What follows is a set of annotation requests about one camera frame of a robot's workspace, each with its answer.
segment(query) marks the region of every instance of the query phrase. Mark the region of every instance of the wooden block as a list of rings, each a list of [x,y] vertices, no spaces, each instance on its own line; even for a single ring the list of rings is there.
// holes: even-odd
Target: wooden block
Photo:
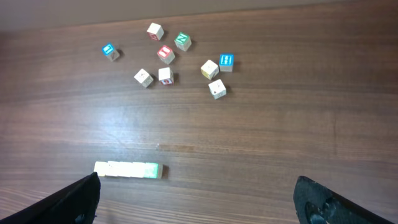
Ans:
[[[174,84],[173,72],[170,68],[159,69],[159,81],[163,85]]]
[[[201,68],[201,73],[208,79],[212,79],[220,71],[218,70],[218,65],[211,60],[208,60]]]
[[[107,170],[105,176],[107,177],[118,177],[120,173],[119,162],[116,161],[108,161],[109,169]]]
[[[111,61],[115,61],[120,55],[118,50],[116,50],[111,43],[106,44],[102,48],[104,55]]]
[[[163,164],[145,163],[144,178],[161,179],[163,176]]]
[[[233,54],[221,54],[220,55],[220,71],[221,72],[232,72],[234,68],[234,55]]]
[[[191,37],[188,34],[184,34],[183,32],[181,32],[177,38],[174,40],[175,45],[183,50],[183,51],[187,51],[189,49],[189,47],[192,45],[191,42]]]
[[[151,162],[95,162],[94,172],[97,172],[100,177],[161,179],[163,164]]]
[[[149,26],[147,32],[149,34],[149,37],[152,40],[157,40],[157,41],[159,41],[163,37],[163,34],[164,34],[164,30],[163,30],[162,26],[159,24],[156,24],[156,23],[152,23]]]
[[[209,88],[215,100],[226,95],[226,88],[221,80],[210,83]]]
[[[151,77],[149,73],[147,73],[144,69],[141,69],[134,78],[145,88],[147,88],[154,79]]]
[[[130,176],[135,178],[144,178],[145,176],[145,162],[132,162]]]
[[[174,60],[174,58],[175,58],[175,55],[174,55],[173,50],[172,50],[170,47],[166,46],[166,45],[164,45],[164,46],[157,52],[157,55],[158,55],[159,58],[160,58],[164,63],[166,63],[167,65],[170,64],[170,63]]]
[[[107,162],[95,162],[94,172],[97,172],[98,177],[104,177],[109,170],[109,165]]]

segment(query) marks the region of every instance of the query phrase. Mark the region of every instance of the wooden table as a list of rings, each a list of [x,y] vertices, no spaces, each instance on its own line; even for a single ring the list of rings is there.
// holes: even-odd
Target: wooden table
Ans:
[[[168,178],[101,178],[95,223],[298,223],[300,175],[398,222],[397,15],[365,0],[2,34],[0,218],[95,161],[146,161]],[[163,44],[176,83],[144,89],[133,76],[166,67]],[[234,72],[214,100],[200,67],[222,53]]]

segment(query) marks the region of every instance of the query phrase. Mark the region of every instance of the row of blocks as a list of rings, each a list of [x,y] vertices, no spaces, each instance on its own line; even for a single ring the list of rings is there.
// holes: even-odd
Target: row of blocks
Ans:
[[[154,81],[154,78],[143,68],[139,70],[134,78],[145,88]],[[169,67],[159,69],[159,81],[163,85],[174,84],[173,71]],[[226,88],[221,80],[210,83],[209,89],[215,100],[226,95]]]
[[[111,44],[108,43],[103,47],[103,52],[107,58],[110,59],[110,61],[116,60],[120,55],[119,52],[115,49],[115,47]],[[167,65],[169,65],[174,59],[175,55],[173,50],[164,45],[158,52],[157,55]],[[201,72],[202,74],[208,78],[212,79],[215,75],[218,74],[218,72],[232,72],[233,71],[233,63],[234,63],[234,55],[233,54],[221,54],[220,56],[220,64],[217,65],[211,60],[208,60],[202,67],[201,67]]]
[[[135,177],[161,179],[163,165],[152,162],[95,162],[94,172],[100,177]]]

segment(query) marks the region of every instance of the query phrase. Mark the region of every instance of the block face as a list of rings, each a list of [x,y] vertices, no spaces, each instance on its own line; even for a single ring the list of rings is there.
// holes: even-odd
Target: block face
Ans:
[[[175,55],[174,55],[173,50],[172,50],[170,47],[166,46],[166,45],[164,45],[164,46],[157,52],[157,55],[159,56],[159,58],[161,59],[161,61],[163,61],[163,62],[166,63],[167,65],[170,64],[170,63],[174,60],[174,58],[175,58]]]
[[[208,60],[201,68],[201,73],[211,80],[214,76],[216,76],[220,71],[218,70],[218,65],[211,60]]]
[[[107,162],[95,162],[94,172],[97,172],[98,177],[104,177],[108,173],[109,165]]]
[[[232,72],[234,67],[234,55],[233,54],[221,54],[220,55],[220,71]]]
[[[106,44],[103,48],[102,48],[102,52],[104,53],[104,55],[111,61],[115,61],[119,56],[119,52],[118,50],[116,50],[113,45],[111,43]]]
[[[108,177],[117,177],[119,173],[119,162],[108,161],[109,169],[106,173]]]
[[[143,178],[145,175],[145,163],[144,162],[132,162],[130,176],[136,178]]]
[[[221,80],[210,83],[209,89],[215,100],[226,95],[226,88]]]
[[[161,68],[161,69],[159,69],[159,81],[163,85],[174,84],[173,71],[171,71],[170,68]]]
[[[144,177],[156,179],[158,176],[158,169],[159,169],[159,164],[150,163],[150,162],[145,163]]]
[[[147,73],[144,69],[141,69],[134,78],[145,88],[147,88],[154,79],[151,77],[149,73]]]
[[[188,34],[184,34],[183,32],[181,32],[177,38],[174,40],[175,45],[183,50],[183,51],[187,51],[189,49],[189,47],[192,45],[191,42],[191,38]]]
[[[160,40],[163,37],[164,30],[161,25],[152,23],[147,30],[149,37],[153,40]]]
[[[131,177],[131,165],[130,162],[118,162],[116,165],[118,177]]]

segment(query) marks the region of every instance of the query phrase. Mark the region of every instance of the white block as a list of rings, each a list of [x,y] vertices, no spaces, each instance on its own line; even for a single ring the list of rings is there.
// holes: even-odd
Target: white block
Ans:
[[[163,85],[174,84],[174,75],[170,68],[159,69],[159,81]]]
[[[226,95],[226,88],[221,80],[210,83],[209,88],[215,100]]]
[[[212,79],[216,76],[220,70],[218,69],[218,65],[211,60],[208,60],[201,68],[201,73],[208,79]]]
[[[152,23],[147,30],[149,37],[153,40],[160,40],[163,37],[164,30],[161,25]]]
[[[130,176],[136,178],[144,178],[145,176],[145,162],[132,162]]]
[[[98,177],[104,177],[109,170],[109,165],[107,162],[95,162],[94,172],[97,172]]]
[[[166,45],[164,45],[164,46],[157,52],[157,55],[159,56],[159,58],[161,59],[161,61],[163,61],[163,62],[166,63],[167,65],[170,64],[170,63],[174,60],[174,58],[175,58],[175,55],[174,55],[173,50],[172,50],[170,47],[166,46]]]
[[[151,77],[149,73],[147,73],[144,69],[141,69],[134,78],[145,88],[147,88],[154,79]]]
[[[108,161],[108,165],[109,165],[109,169],[105,175],[108,177],[117,177],[118,174],[120,173],[119,162]]]
[[[119,162],[118,168],[118,177],[131,177],[131,162]]]

